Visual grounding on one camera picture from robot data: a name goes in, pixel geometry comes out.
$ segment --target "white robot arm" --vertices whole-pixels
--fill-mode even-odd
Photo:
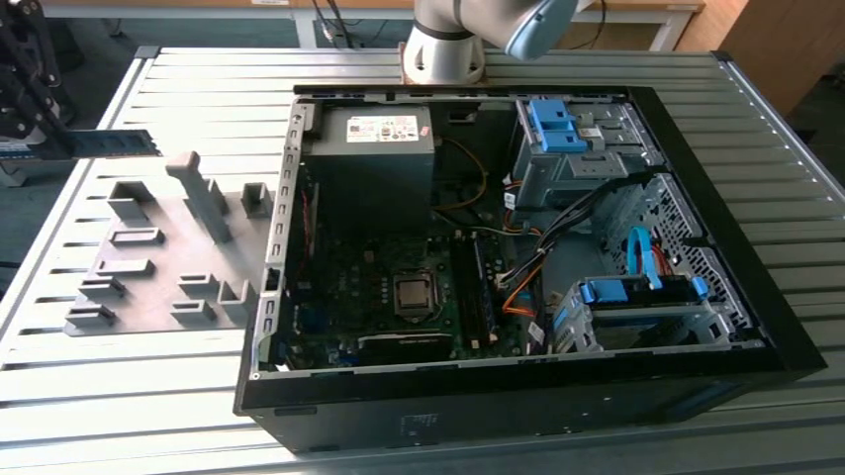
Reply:
[[[484,69],[486,40],[518,59],[542,56],[591,0],[418,0],[403,72],[418,84],[467,84]]]

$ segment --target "wooden cabinet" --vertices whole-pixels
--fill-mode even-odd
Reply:
[[[845,56],[845,1],[706,0],[675,50],[730,53],[786,115]]]

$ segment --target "metal profile rail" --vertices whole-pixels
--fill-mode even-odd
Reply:
[[[165,48],[132,64],[101,127],[149,130],[164,154],[195,149],[221,187],[275,185],[297,83],[399,80],[393,51]],[[842,472],[845,202],[730,62],[709,54],[488,55],[500,84],[630,84],[658,90],[829,369],[674,426],[295,458],[231,414],[241,331],[69,338],[69,297],[96,253],[114,179],[149,161],[81,160],[0,306],[0,472],[396,471],[512,473]]]

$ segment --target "black case frame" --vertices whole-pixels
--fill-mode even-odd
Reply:
[[[706,243],[769,345],[721,352],[619,355],[534,364],[329,377],[249,379],[245,331],[235,413],[293,452],[401,447],[686,420],[763,386],[826,367],[775,282],[651,88],[623,86],[303,86],[301,102],[364,94],[607,95],[636,108]]]

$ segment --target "green circuit board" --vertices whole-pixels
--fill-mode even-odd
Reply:
[[[496,238],[483,240],[488,281],[503,269]],[[448,236],[384,237],[365,242],[335,240],[323,245],[309,270],[311,297],[300,303],[297,336],[289,341],[307,355],[297,367],[343,367],[343,357],[361,336],[401,333],[446,333],[452,336],[450,359],[512,356],[520,351],[522,320],[496,315],[496,340],[479,348],[462,338],[460,313],[451,274]],[[419,317],[396,313],[396,279],[426,278],[432,309]]]

